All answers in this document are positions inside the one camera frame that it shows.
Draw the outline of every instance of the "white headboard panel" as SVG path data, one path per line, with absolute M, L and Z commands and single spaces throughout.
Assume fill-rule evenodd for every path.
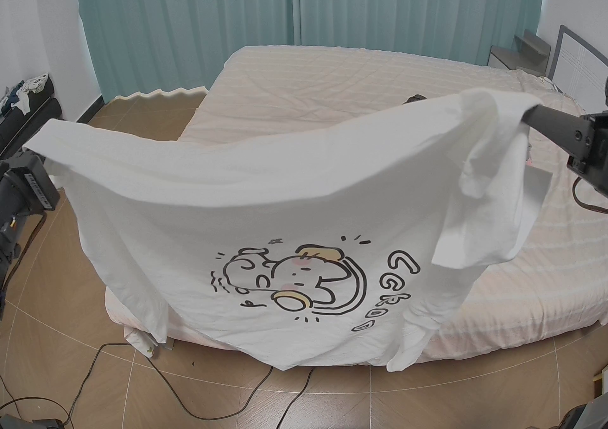
M 608 59 L 565 25 L 559 28 L 558 44 L 549 79 L 569 94 L 587 113 L 607 111 L 604 87 Z

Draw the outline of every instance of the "tiled floor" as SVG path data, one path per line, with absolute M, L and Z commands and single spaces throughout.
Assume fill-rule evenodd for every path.
M 104 107 L 91 125 L 176 139 L 199 98 L 133 98 Z M 34 226 L 28 224 L 25 235 Z M 69 408 L 103 343 L 122 342 L 103 303 L 104 286 L 82 253 L 62 201 L 11 282 L 0 323 L 0 370 L 15 397 L 49 397 Z M 593 397 L 608 364 L 608 327 L 593 326 L 469 360 L 414 365 L 399 373 L 368 366 L 319 368 L 284 428 L 548 428 Z M 236 411 L 268 367 L 247 355 L 176 342 L 156 358 L 188 408 L 205 417 Z M 274 371 L 238 417 L 194 420 L 144 357 L 127 346 L 100 355 L 74 412 L 85 428 L 274 428 L 303 386 L 307 368 Z M 65 418 L 49 402 L 19 402 L 31 418 Z

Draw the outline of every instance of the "mattress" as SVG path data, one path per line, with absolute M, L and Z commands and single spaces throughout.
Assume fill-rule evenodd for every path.
M 435 98 L 478 86 L 525 91 L 551 108 L 582 113 L 572 98 L 523 71 L 366 49 L 246 47 L 226 62 L 180 140 L 213 145 L 318 129 L 399 106 L 414 94 Z M 574 203 L 565 152 L 535 130 L 529 142 L 532 165 L 553 173 L 540 216 L 518 256 L 488 267 L 419 362 L 472 357 L 608 322 L 608 216 Z M 608 206 L 587 184 L 579 190 L 583 201 Z M 109 290 L 106 309 L 114 322 L 145 330 Z M 175 313 L 169 335 L 230 349 Z

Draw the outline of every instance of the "cartoon character face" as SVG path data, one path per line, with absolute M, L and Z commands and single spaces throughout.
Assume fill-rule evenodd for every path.
M 270 260 L 267 248 L 242 248 L 224 266 L 240 294 L 268 291 L 285 311 L 312 309 L 337 315 L 355 309 L 365 296 L 365 274 L 339 248 L 302 245 L 295 255 Z

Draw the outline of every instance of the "barcode label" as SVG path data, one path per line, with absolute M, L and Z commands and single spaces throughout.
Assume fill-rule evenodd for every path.
M 44 206 L 44 209 L 53 209 L 53 206 L 50 205 L 49 200 L 46 198 L 46 196 L 40 189 L 40 186 L 34 179 L 34 175 L 24 174 L 24 176 L 26 177 L 26 181 L 28 182 L 28 184 L 30 184 L 30 187 L 34 191 L 34 194 L 36 195 L 36 197 L 38 197 L 38 200 Z

